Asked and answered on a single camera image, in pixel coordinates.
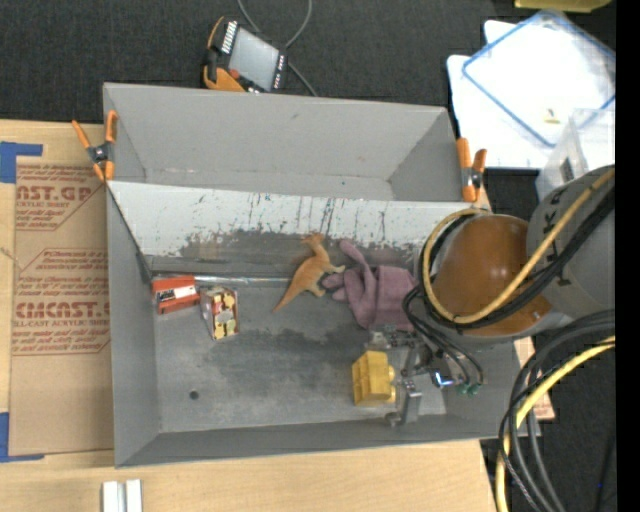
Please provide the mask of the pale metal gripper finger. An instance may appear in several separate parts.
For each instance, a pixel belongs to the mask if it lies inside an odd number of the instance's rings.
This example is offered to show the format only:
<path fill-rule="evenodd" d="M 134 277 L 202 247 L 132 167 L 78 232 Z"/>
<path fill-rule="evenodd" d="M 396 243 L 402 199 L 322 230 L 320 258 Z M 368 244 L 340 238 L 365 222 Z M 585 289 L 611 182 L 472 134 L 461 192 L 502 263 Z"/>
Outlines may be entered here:
<path fill-rule="evenodd" d="M 414 423 L 419 417 L 419 407 L 422 392 L 417 388 L 413 379 L 405 378 L 399 384 L 400 402 L 398 408 L 386 415 L 386 420 L 392 427 Z"/>

